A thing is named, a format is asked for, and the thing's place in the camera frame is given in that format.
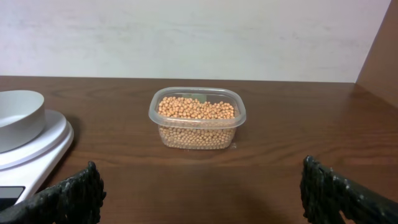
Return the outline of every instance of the plastic container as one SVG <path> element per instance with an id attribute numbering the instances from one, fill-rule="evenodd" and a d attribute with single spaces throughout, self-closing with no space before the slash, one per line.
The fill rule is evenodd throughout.
<path id="1" fill-rule="evenodd" d="M 159 114 L 159 103 L 165 97 L 192 98 L 211 104 L 229 103 L 234 108 L 233 119 L 174 118 Z M 170 87 L 159 90 L 149 107 L 149 118 L 159 125 L 159 134 L 168 147 L 180 149 L 224 149 L 231 144 L 236 127 L 246 120 L 241 97 L 233 91 L 219 88 Z"/>

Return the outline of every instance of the kitchen scale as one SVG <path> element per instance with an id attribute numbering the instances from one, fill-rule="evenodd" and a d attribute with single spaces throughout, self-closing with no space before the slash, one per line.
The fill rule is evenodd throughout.
<path id="1" fill-rule="evenodd" d="M 73 129 L 64 115 L 45 110 L 45 127 L 38 136 L 0 153 L 0 211 L 35 194 L 72 140 Z"/>

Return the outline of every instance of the wooden table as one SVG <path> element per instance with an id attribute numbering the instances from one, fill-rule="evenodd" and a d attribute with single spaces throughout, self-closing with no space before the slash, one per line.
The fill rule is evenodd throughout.
<path id="1" fill-rule="evenodd" d="M 239 94 L 248 119 L 236 148 L 165 147 L 148 109 L 168 86 Z M 306 223 L 308 154 L 398 201 L 398 111 L 355 84 L 0 77 L 0 91 L 15 89 L 41 92 L 72 124 L 75 143 L 48 185 L 96 162 L 102 223 Z"/>

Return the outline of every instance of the white wall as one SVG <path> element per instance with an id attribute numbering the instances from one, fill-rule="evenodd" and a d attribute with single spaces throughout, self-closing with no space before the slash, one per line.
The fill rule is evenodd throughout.
<path id="1" fill-rule="evenodd" d="M 355 82 L 389 0 L 2 0 L 0 75 Z"/>

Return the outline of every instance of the white bowl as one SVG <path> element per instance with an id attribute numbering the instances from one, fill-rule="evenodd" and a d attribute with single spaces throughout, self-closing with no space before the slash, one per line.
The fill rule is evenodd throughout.
<path id="1" fill-rule="evenodd" d="M 43 95 L 29 90 L 0 92 L 0 153 L 29 142 L 44 126 Z"/>

